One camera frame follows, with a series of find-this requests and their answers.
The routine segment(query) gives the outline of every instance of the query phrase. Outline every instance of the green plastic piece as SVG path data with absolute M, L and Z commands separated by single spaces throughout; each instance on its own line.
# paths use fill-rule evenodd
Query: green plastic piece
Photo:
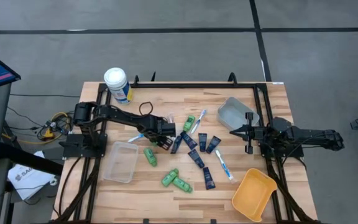
M 193 189 L 190 187 L 190 185 L 187 184 L 184 180 L 180 179 L 179 177 L 177 177 L 177 178 L 175 178 L 175 180 L 173 180 L 173 184 L 175 186 L 179 187 L 184 192 L 191 193 L 193 191 Z
M 152 166 L 157 165 L 157 158 L 153 154 L 153 150 L 151 148 L 145 148 L 143 150 L 144 155 Z
M 166 176 L 164 177 L 164 179 L 161 180 L 161 183 L 162 183 L 164 186 L 168 187 L 168 185 L 171 184 L 171 182 L 175 179 L 175 177 L 178 176 L 178 174 L 179 174 L 179 170 L 178 170 L 178 169 L 173 169 L 173 170 L 171 170 L 171 171 L 169 172 L 169 174 L 166 175 Z
M 188 132 L 188 130 L 190 130 L 191 126 L 193 125 L 195 119 L 196 118 L 193 115 L 189 115 L 189 117 L 187 117 L 185 125 L 183 125 L 183 130 Z

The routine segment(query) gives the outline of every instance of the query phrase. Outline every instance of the wooden tabletop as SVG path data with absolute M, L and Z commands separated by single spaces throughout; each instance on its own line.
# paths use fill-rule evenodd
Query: wooden tabletop
M 84 83 L 80 101 L 96 101 L 98 85 L 97 82 Z M 292 122 L 284 85 L 267 83 L 267 86 L 273 116 L 283 117 Z M 106 157 L 101 162 L 92 223 L 142 223 L 144 218 L 149 218 L 151 223 L 209 223 L 210 219 L 217 219 L 218 223 L 252 223 L 233 208 L 231 199 L 248 169 L 256 168 L 267 173 L 265 160 L 260 155 L 256 142 L 253 155 L 244 152 L 246 143 L 241 138 L 229 134 L 229 131 L 217 120 L 217 111 L 230 96 L 256 111 L 253 91 L 245 88 L 134 88 L 133 91 L 134 100 L 129 105 L 120 105 L 122 110 L 138 114 L 139 105 L 145 101 L 151 101 L 154 106 L 152 114 L 156 116 L 174 114 L 177 134 L 182 130 L 188 115 L 192 114 L 197 119 L 202 110 L 208 110 L 192 138 L 198 142 L 198 132 L 207 133 L 208 144 L 214 135 L 219 137 L 222 141 L 218 148 L 238 183 L 229 182 L 215 153 L 199 152 L 216 184 L 215 189 L 206 190 L 203 171 L 187 154 L 189 148 L 184 142 L 176 154 L 154 147 L 158 165 L 152 167 L 143 155 L 143 149 L 151 146 L 147 139 L 133 142 L 139 147 L 139 156 L 130 183 L 103 180 L 112 144 L 115 141 L 126 142 L 138 135 L 133 127 L 108 122 L 106 128 L 108 146 Z M 265 111 L 263 98 L 261 100 L 262 109 Z M 111 104 L 117 105 L 114 99 L 111 100 Z M 62 180 L 66 179 L 68 170 L 75 160 L 69 159 L 65 162 Z M 84 159 L 81 159 L 77 163 L 68 179 L 63 196 L 63 209 L 70 204 L 78 192 L 83 161 Z M 161 184 L 160 181 L 164 176 L 174 168 L 179 170 L 180 178 L 192 186 L 191 194 L 183 192 L 172 184 L 168 187 Z M 289 158 L 285 163 L 285 174 L 289 191 L 294 199 L 307 215 L 317 219 L 305 168 L 299 161 Z M 62 185 L 63 181 L 60 182 L 55 208 L 58 208 Z M 282 215 L 286 218 L 283 198 L 279 190 L 278 192 Z M 82 218 L 85 217 L 87 203 L 88 193 L 83 200 Z M 262 214 L 262 222 L 275 223 L 271 199 Z

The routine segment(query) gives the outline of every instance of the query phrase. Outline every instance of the white toothbrush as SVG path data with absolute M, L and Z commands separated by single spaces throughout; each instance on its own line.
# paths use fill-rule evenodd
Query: white toothbrush
M 222 168 L 223 168 L 224 172 L 226 173 L 227 177 L 229 178 L 230 182 L 232 182 L 232 183 L 236 182 L 236 180 L 234 179 L 233 175 L 231 174 L 231 172 L 227 168 L 226 164 L 224 163 L 223 158 L 222 158 L 222 154 L 219 151 L 219 149 L 215 149 L 215 153 L 218 156 L 219 160 L 221 161 Z
M 193 133 L 197 130 L 198 125 L 200 124 L 201 119 L 203 118 L 203 116 L 204 116 L 205 114 L 206 114 L 206 110 L 203 110 L 203 111 L 201 112 L 200 118 L 198 118 L 196 124 L 194 125 L 194 128 L 191 130 L 191 134 L 193 134 Z
M 138 140 L 138 139 L 140 139 L 142 137 L 144 137 L 144 134 L 139 134 L 136 137 L 133 137 L 130 140 L 128 140 L 128 142 L 133 142 L 133 141 Z

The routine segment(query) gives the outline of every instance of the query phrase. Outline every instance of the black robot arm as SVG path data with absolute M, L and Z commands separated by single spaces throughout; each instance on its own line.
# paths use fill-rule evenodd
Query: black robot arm
M 272 125 L 253 127 L 250 125 L 252 124 L 252 113 L 247 113 L 246 118 L 249 124 L 242 125 L 241 128 L 231 131 L 230 134 L 242 137 L 243 140 L 248 142 L 248 147 L 246 147 L 248 154 L 253 153 L 251 140 L 268 144 L 271 148 L 274 148 L 278 156 L 288 155 L 296 147 L 301 147 L 302 144 L 320 146 L 333 151 L 344 148 L 343 138 L 334 130 L 300 129 L 292 126 L 291 122 L 284 118 L 278 117 L 273 119 Z
M 73 123 L 81 128 L 84 141 L 92 147 L 98 147 L 100 144 L 96 126 L 102 121 L 136 127 L 147 139 L 166 150 L 173 143 L 167 136 L 176 134 L 175 123 L 168 123 L 164 117 L 133 114 L 113 105 L 98 105 L 95 102 L 78 103 L 75 106 Z

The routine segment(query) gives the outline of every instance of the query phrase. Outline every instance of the orange tray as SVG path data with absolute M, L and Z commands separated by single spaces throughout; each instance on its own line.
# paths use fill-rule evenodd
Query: orange tray
M 262 221 L 262 212 L 273 191 L 276 182 L 257 169 L 249 169 L 231 202 L 233 207 L 253 222 Z

